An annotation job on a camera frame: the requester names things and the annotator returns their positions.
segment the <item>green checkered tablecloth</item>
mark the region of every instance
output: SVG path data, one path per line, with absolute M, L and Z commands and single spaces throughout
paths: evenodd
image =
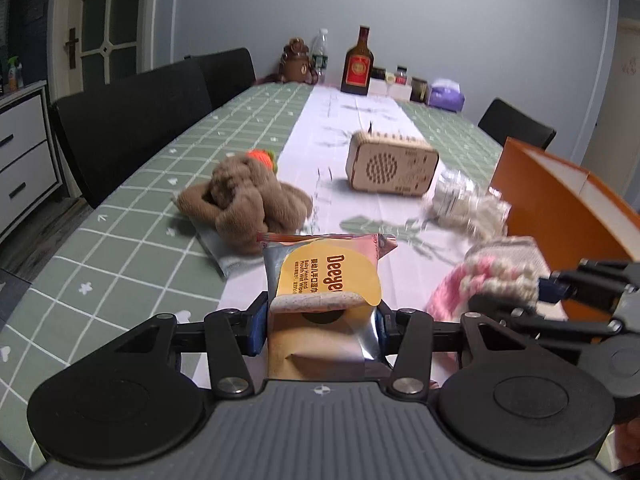
M 26 421 L 42 381 L 156 313 L 195 322 L 217 308 L 225 282 L 173 193 L 208 180 L 233 153 L 279 154 L 310 92 L 298 84 L 252 87 L 212 112 L 133 174 L 46 265 L 0 332 L 0 440 L 18 458 L 32 468 L 44 461 Z M 489 182 L 498 144 L 461 116 L 402 108 L 447 166 Z M 183 356 L 185 374 L 197 359 Z

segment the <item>white drawer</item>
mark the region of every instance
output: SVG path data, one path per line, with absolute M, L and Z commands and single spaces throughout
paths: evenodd
M 56 183 L 49 144 L 43 142 L 0 172 L 0 235 L 41 194 Z
M 40 94 L 0 114 L 0 171 L 47 138 Z

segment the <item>red bottle label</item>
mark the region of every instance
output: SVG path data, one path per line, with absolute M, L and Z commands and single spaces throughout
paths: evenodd
M 369 78 L 370 64 L 371 60 L 368 56 L 353 54 L 349 58 L 349 64 L 347 66 L 346 83 L 354 86 L 366 86 L 367 79 Z

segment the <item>brown glass bottle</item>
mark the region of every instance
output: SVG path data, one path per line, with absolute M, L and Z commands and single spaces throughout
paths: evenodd
M 342 92 L 367 95 L 369 91 L 373 54 L 367 47 L 368 38 L 369 27 L 360 26 L 358 43 L 347 52 L 347 57 L 344 58 L 344 71 L 340 85 Z

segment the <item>speaker grille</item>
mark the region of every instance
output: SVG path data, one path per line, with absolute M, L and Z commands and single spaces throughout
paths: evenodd
M 376 184 L 386 184 L 396 176 L 398 162 L 390 153 L 377 153 L 367 162 L 367 177 Z

